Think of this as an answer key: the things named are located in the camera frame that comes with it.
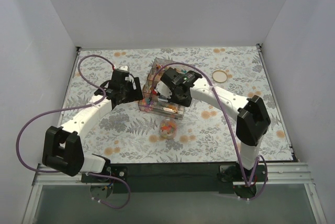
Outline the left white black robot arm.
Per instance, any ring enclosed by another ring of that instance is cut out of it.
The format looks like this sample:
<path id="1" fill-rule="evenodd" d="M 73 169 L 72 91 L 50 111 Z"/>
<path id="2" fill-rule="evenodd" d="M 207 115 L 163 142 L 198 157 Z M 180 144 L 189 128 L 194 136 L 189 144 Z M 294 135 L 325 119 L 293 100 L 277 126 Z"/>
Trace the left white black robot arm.
<path id="1" fill-rule="evenodd" d="M 111 79 L 96 90 L 87 108 L 81 109 L 60 127 L 51 126 L 44 139 L 42 164 L 69 176 L 91 172 L 100 182 L 111 177 L 110 160 L 85 153 L 82 140 L 117 105 L 143 99 L 140 80 L 129 72 L 129 66 L 115 69 Z"/>

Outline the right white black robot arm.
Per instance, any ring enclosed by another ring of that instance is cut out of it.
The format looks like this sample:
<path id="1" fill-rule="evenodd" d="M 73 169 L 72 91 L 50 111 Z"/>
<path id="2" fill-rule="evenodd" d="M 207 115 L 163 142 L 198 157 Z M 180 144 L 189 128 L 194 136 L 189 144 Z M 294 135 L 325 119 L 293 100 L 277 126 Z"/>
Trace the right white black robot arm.
<path id="1" fill-rule="evenodd" d="M 237 176 L 250 185 L 260 159 L 261 142 L 271 124 L 263 99 L 236 95 L 215 86 L 196 67 L 179 73 L 167 64 L 160 71 L 163 74 L 154 89 L 168 102 L 188 107 L 196 99 L 222 111 L 237 155 Z"/>

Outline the clear compartment candy box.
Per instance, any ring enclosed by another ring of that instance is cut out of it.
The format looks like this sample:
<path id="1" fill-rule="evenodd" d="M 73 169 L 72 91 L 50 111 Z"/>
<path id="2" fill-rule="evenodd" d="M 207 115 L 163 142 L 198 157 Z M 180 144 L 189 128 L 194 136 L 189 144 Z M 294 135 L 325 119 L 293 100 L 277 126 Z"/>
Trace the clear compartment candy box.
<path id="1" fill-rule="evenodd" d="M 181 120 L 185 107 L 171 102 L 172 91 L 161 81 L 161 77 L 169 68 L 181 75 L 191 70 L 187 66 L 174 64 L 172 60 L 156 58 L 143 86 L 143 99 L 138 102 L 138 107 L 142 112 Z"/>

